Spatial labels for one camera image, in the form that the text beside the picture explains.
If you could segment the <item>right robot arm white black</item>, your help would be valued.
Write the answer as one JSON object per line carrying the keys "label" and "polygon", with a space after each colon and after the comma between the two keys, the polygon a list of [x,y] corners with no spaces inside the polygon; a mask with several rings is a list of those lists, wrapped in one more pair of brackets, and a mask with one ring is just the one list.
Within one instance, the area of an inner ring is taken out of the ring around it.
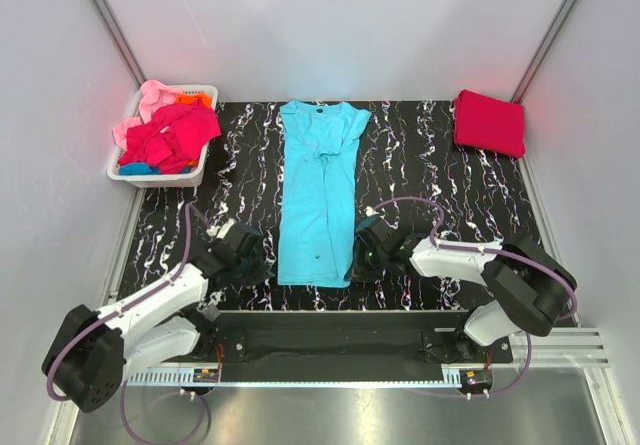
{"label": "right robot arm white black", "polygon": [[544,337],[576,309],[575,278],[527,235],[486,243],[404,236],[374,214],[355,229],[346,278],[375,281],[386,272],[473,282],[490,292],[493,300],[476,307],[453,339],[457,355],[470,362],[514,333]]}

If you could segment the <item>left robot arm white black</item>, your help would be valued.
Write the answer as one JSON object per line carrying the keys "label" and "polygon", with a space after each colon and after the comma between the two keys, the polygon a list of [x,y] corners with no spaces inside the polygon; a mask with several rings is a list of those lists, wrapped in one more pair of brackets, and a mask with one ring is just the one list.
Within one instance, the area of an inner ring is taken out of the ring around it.
{"label": "left robot arm white black", "polygon": [[150,285],[97,310],[70,310],[41,366],[47,393],[93,412],[150,367],[174,357],[208,359],[221,314],[216,293],[251,287],[270,275],[258,229],[234,220],[214,228],[207,245],[186,251]]}

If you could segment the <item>cyan t shirt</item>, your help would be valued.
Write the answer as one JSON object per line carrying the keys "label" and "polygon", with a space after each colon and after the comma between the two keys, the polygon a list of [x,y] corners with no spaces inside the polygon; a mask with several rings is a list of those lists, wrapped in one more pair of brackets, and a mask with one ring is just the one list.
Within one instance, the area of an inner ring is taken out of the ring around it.
{"label": "cyan t shirt", "polygon": [[353,260],[356,165],[371,112],[341,102],[280,107],[284,172],[277,281],[345,288]]}

